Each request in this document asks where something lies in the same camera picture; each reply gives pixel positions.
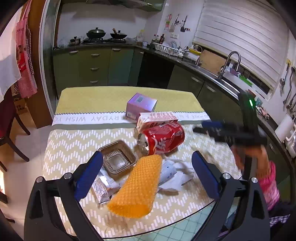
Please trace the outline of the pink sleeved right forearm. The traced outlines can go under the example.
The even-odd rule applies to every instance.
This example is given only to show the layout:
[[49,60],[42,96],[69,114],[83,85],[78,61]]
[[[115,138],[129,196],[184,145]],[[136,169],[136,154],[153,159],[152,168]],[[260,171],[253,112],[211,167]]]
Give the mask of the pink sleeved right forearm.
[[268,211],[280,200],[280,192],[276,184],[276,167],[273,161],[269,162],[269,173],[265,177],[258,178],[263,192]]

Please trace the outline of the person right hand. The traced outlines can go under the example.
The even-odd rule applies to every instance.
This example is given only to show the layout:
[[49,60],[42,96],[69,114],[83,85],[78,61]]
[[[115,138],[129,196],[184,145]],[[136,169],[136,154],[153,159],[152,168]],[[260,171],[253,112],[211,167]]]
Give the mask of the person right hand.
[[270,174],[270,163],[265,146],[231,147],[235,164],[241,171],[245,170],[247,161],[251,161],[257,178],[265,178]]

